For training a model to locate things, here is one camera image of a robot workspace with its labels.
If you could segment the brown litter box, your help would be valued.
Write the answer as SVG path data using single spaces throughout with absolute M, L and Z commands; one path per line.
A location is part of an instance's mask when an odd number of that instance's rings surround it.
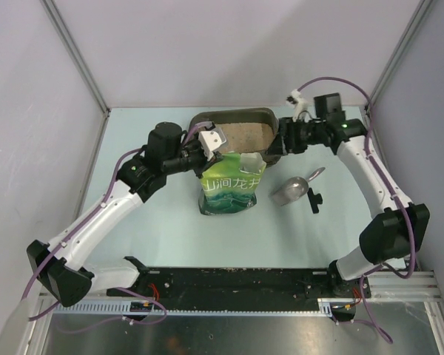
M 279 127 L 278 119 L 271 109 L 260 107 L 202 112 L 190 121 L 189 128 L 204 121 L 213 122 L 225 134 L 227 145 L 221 153 L 259 152 L 268 167 L 280 160 L 279 155 L 266 153 Z

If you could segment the metal scoop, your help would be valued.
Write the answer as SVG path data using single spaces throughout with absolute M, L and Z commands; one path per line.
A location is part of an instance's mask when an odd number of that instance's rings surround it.
M 325 171 L 325 167 L 317 168 L 307 178 L 291 177 L 270 194 L 270 198 L 278 205 L 285 206 L 294 203 L 309 190 L 309 183 Z

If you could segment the green litter bag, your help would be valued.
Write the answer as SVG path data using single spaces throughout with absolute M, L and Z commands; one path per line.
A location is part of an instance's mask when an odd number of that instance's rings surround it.
M 207 169 L 200 179 L 200 213 L 236 214 L 255 206 L 255 190 L 265 169 L 266 162 L 259 152 L 222 155 L 222 160 Z

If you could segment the black bag clip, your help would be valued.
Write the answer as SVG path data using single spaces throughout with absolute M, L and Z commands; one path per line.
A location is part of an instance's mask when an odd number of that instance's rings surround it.
M 312 209 L 312 213 L 319 214 L 320 213 L 319 206 L 321 206 L 323 204 L 322 194 L 315 193 L 312 188 L 309 188 L 307 195 L 308 195 L 310 207 Z

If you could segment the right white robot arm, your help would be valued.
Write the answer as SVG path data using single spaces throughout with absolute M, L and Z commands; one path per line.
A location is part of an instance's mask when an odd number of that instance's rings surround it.
M 413 203 L 394 182 L 371 142 L 370 131 L 361 120 L 346 117 L 339 94 L 317 96 L 313 115 L 299 90 L 293 90 L 286 101 L 295 112 L 279 119 L 266 154 L 301 154 L 315 145 L 330 148 L 350 171 L 371 215 L 371 222 L 360 233 L 358 247 L 329 265 L 328 291 L 343 297 L 352 290 L 353 280 L 382 268 L 393 271 L 390 261 L 404 257 L 410 258 L 409 268 L 398 277 L 409 278 L 430 219 L 426 205 Z

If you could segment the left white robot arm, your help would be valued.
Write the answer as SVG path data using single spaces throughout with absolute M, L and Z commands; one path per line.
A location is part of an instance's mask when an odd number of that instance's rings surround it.
M 112 288 L 143 294 L 149 278 L 135 257 L 103 267 L 91 266 L 87 258 L 120 221 L 166 185 L 168 176 L 193 171 L 201 177 L 220 161 L 219 149 L 225 144 L 226 137 L 212 122 L 189 131 L 175 123 L 157 124 L 147 143 L 118 159 L 107 191 L 93 207 L 50 242 L 35 240 L 27 247 L 32 278 L 64 307 L 90 292 Z

